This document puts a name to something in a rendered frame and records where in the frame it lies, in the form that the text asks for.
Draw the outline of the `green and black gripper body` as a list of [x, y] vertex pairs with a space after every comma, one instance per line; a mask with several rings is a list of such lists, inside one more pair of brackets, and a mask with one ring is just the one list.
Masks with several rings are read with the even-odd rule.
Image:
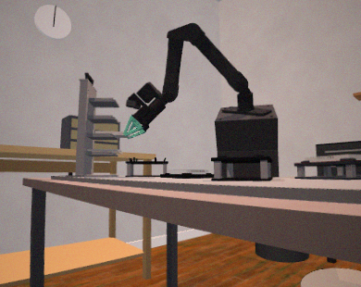
[[149, 129], [149, 123], [157, 117], [157, 114], [152, 111], [153, 109], [144, 118], [138, 112], [132, 115], [140, 124], [142, 124], [145, 132]]

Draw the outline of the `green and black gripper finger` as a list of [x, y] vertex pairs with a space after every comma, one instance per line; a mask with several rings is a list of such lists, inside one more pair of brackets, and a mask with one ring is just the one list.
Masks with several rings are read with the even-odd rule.
[[[134, 123], [132, 123], [131, 128], [130, 128], [129, 131], [132, 131], [134, 127], [137, 128], [137, 126], [136, 126]], [[133, 138], [133, 137], [135, 137], [135, 136], [138, 136], [138, 135], [141, 135], [141, 134], [144, 134], [144, 133], [145, 133], [144, 130], [140, 130], [140, 132], [133, 134], [133, 135], [131, 136], [131, 138]]]
[[[134, 130], [132, 130], [132, 131], [127, 132], [129, 126], [131, 125], [131, 122], [133, 122], [138, 128], [136, 128], [136, 129], [134, 129]], [[132, 134], [132, 133], [135, 133], [135, 132], [137, 132], [137, 131], [139, 131], [139, 130], [142, 130], [142, 129], [143, 129], [143, 126], [142, 126], [133, 116], [130, 116], [130, 119], [129, 119], [129, 121], [128, 121], [128, 124], [127, 124], [126, 129], [125, 129], [125, 131], [123, 132], [123, 134], [124, 134], [125, 136], [128, 136], [128, 135], [130, 135], [130, 134]]]

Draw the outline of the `white multi-well plate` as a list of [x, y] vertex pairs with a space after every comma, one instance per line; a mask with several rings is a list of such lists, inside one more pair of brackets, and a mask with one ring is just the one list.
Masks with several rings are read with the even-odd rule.
[[192, 174], [206, 174], [209, 173], [208, 169], [173, 169], [168, 170], [169, 174], [182, 174], [182, 173], [192, 173]]

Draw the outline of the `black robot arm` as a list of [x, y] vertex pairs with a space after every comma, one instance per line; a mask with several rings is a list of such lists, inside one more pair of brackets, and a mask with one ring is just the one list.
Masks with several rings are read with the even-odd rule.
[[[137, 92], [143, 101], [133, 93], [127, 100], [127, 107], [139, 109], [137, 112], [144, 118], [152, 109], [153, 113], [155, 112], [159, 115], [166, 108], [167, 103], [171, 103], [177, 98], [179, 93], [181, 54], [183, 42], [186, 41], [196, 46], [227, 80], [235, 92], [241, 93], [239, 95], [237, 94], [238, 106], [230, 106], [222, 109], [222, 113], [253, 116], [265, 116], [271, 113], [271, 109], [254, 107], [253, 93], [251, 93], [248, 88], [248, 80], [223, 56], [197, 24], [189, 23], [171, 30], [168, 32], [167, 38], [168, 57], [163, 92], [160, 93], [151, 82], [148, 82]], [[149, 104], [154, 98], [156, 99], [148, 106], [146, 103]]]

